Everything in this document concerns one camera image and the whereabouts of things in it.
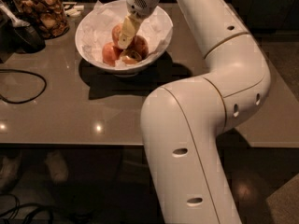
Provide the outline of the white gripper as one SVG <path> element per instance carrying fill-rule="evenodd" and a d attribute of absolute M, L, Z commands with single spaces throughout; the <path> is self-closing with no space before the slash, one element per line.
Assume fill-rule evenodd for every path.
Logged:
<path fill-rule="evenodd" d="M 143 22 L 137 17 L 149 17 L 157 7 L 160 0 L 126 0 L 128 12 L 122 24 L 119 34 L 118 46 L 121 49 L 127 49 Z"/>

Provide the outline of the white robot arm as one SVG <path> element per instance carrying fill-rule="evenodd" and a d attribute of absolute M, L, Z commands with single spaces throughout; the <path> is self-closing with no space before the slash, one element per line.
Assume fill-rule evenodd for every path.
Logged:
<path fill-rule="evenodd" d="M 126 0 L 121 43 L 160 0 Z M 166 224 L 242 224 L 216 138 L 254 115 L 271 84 L 252 34 L 223 0 L 177 0 L 207 73 L 165 84 L 141 109 L 145 153 Z"/>

